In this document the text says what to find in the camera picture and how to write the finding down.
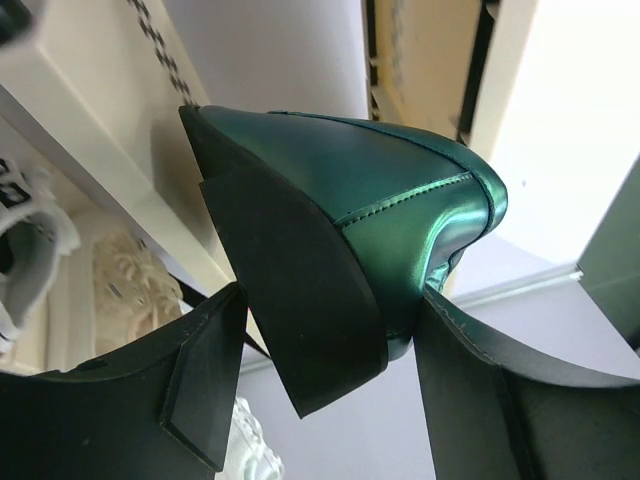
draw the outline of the block heel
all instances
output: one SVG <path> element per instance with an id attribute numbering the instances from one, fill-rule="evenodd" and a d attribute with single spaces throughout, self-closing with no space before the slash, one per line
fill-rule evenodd
<path id="1" fill-rule="evenodd" d="M 180 113 L 207 208 L 298 415 L 380 374 L 385 325 L 340 233 L 303 192 L 197 110 Z"/>

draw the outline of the shoe shelf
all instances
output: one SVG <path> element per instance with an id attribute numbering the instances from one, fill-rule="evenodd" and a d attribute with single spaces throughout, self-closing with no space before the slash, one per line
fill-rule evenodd
<path id="1" fill-rule="evenodd" d="M 82 229 L 83 225 L 94 229 L 97 223 L 101 223 L 129 230 L 124 221 L 126 218 L 124 215 L 113 215 L 101 209 L 54 164 L 30 145 L 4 118 L 0 117 L 0 158 L 5 157 L 14 159 L 21 165 L 31 164 L 42 167 L 51 174 L 53 201 L 74 222 L 81 240 L 83 231 L 87 231 L 86 228 Z M 111 229 L 105 226 L 100 230 Z M 131 240 L 135 243 L 136 238 L 132 237 Z M 87 352 L 93 349 L 91 342 L 95 339 L 92 332 L 96 328 L 95 309 L 98 308 L 93 293 L 95 280 L 87 279 L 86 275 L 83 278 L 73 275 L 73 272 L 93 270 L 92 247 L 89 246 L 87 249 L 87 244 L 87 241 L 81 241 L 80 247 L 74 250 L 71 256 L 61 257 L 55 281 L 48 294 L 37 305 L 11 351 L 0 356 L 0 370 L 18 375 L 35 375 L 52 369 L 67 370 L 90 357 Z M 171 263 L 172 260 L 166 254 L 162 257 L 165 264 Z M 89 269 L 78 268 L 80 267 L 78 262 L 82 265 L 87 264 Z M 161 279 L 165 278 L 165 282 L 171 282 L 166 278 L 164 269 L 154 266 L 154 271 L 156 275 L 161 276 Z M 145 287 L 136 282 L 136 288 L 144 289 Z M 155 302 L 156 306 L 162 307 L 162 298 L 153 295 L 146 298 Z M 186 304 L 183 307 L 186 310 L 189 309 Z M 149 311 L 149 308 L 143 309 L 143 313 Z M 120 309 L 120 313 L 121 318 L 116 320 L 127 318 L 126 310 Z M 256 364 L 262 364 L 264 360 L 257 351 L 245 348 L 242 358 L 243 371 L 250 370 Z"/>
<path id="2" fill-rule="evenodd" d="M 177 113 L 210 99 L 162 1 L 27 3 L 32 28 L 0 49 L 0 115 L 174 275 L 216 292 L 233 272 Z"/>

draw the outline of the checkered pattern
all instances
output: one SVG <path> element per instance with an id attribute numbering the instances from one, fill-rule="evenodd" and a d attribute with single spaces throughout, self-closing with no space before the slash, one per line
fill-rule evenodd
<path id="1" fill-rule="evenodd" d="M 171 85 L 176 92 L 182 95 L 182 101 L 185 105 L 195 105 L 196 103 L 191 98 L 191 89 L 187 82 L 185 82 L 180 76 L 180 70 L 176 61 L 167 52 L 167 46 L 162 38 L 162 34 L 156 30 L 152 25 L 151 14 L 149 9 L 145 5 L 143 0 L 127 0 L 127 3 L 134 7 L 138 12 L 138 24 L 144 33 L 144 36 L 153 42 L 156 58 L 160 62 L 160 65 L 169 72 L 169 78 Z"/>
<path id="2" fill-rule="evenodd" d="M 402 65 L 403 60 L 403 36 L 404 36 L 404 24 L 402 23 L 402 13 L 404 10 L 404 0 L 393 0 L 391 5 L 391 78 L 393 86 L 397 90 L 400 101 L 404 103 L 404 69 Z"/>

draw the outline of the black sole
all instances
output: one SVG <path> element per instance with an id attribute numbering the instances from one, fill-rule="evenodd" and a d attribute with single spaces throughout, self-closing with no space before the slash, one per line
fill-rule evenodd
<path id="1" fill-rule="evenodd" d="M 70 372 L 0 372 L 0 424 L 13 433 L 0 439 L 0 478 L 211 480 L 225 463 L 246 318 L 230 284 Z"/>
<path id="2" fill-rule="evenodd" d="M 385 326 L 338 231 L 196 108 L 182 107 L 180 116 L 216 231 L 298 415 L 380 374 L 388 362 Z"/>

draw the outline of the green leather shoe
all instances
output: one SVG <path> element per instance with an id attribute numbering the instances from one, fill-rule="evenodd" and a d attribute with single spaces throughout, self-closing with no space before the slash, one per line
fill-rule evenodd
<path id="1" fill-rule="evenodd" d="M 203 195 L 300 416 L 409 347 L 425 285 L 502 220 L 507 192 L 464 146 L 300 113 L 180 110 Z"/>

